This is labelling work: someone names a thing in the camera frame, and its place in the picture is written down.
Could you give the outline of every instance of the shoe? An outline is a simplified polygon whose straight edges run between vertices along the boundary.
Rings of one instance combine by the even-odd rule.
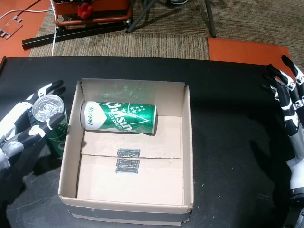
[[[174,5],[182,5],[185,4],[188,0],[170,0],[170,2]]]

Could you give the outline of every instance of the aluminum can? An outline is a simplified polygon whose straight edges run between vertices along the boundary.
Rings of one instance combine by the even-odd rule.
[[[34,103],[32,112],[38,123],[44,122],[57,113],[64,113],[65,118],[58,127],[46,134],[47,145],[52,155],[58,158],[62,157],[68,127],[67,113],[62,99],[57,95],[42,96]]]
[[[154,134],[156,107],[150,104],[88,101],[81,109],[86,130]]]

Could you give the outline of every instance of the robotic hand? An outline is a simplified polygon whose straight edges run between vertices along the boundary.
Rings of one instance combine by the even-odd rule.
[[[295,158],[286,163],[291,170],[290,203],[292,206],[304,206],[304,74],[285,55],[282,61],[294,74],[293,78],[271,64],[267,66],[268,73],[263,77],[269,83],[261,85],[270,91],[281,106],[286,133],[294,150]],[[295,227],[304,227],[304,213],[300,214]]]
[[[1,170],[11,166],[9,161],[11,157],[38,143],[47,133],[57,127],[64,118],[63,113],[57,113],[46,121],[22,131],[5,142],[3,147],[0,148],[0,176]]]
[[[9,140],[10,138],[14,137],[16,134],[16,127],[18,125],[18,119],[28,111],[31,115],[31,108],[35,101],[46,95],[46,94],[56,94],[61,95],[66,88],[62,87],[63,81],[59,80],[54,83],[50,83],[38,91],[31,94],[27,99],[22,102],[16,104],[9,113],[2,119],[0,122],[0,148],[3,147],[3,144]]]

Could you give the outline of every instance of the red toolbox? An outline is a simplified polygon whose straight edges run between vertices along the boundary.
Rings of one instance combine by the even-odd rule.
[[[55,2],[56,25],[70,26],[90,23],[126,21],[127,25],[131,24],[132,11],[130,0],[92,0],[92,16],[88,19],[58,21],[59,15],[75,15],[78,13],[78,1],[73,2]]]

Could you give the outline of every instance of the white cable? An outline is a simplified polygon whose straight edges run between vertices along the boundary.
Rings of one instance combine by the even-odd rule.
[[[56,39],[56,13],[55,13],[55,6],[54,6],[54,3],[53,3],[53,0],[50,0],[51,1],[51,5],[52,5],[52,9],[53,10],[53,13],[54,13],[54,18],[55,18],[55,30],[54,30],[54,39],[53,39],[53,46],[52,46],[52,56],[54,54],[54,47],[55,47],[55,39]]]
[[[3,14],[1,17],[0,17],[0,20],[2,19],[2,18],[4,18],[6,15],[8,15],[9,13],[13,13],[13,12],[30,12],[30,13],[44,13],[44,12],[49,12],[49,11],[51,11],[52,9],[46,9],[46,10],[29,10],[29,9],[14,9],[14,10],[11,10],[11,11],[9,11],[9,12],[7,12],[7,13],[5,13],[5,14]]]

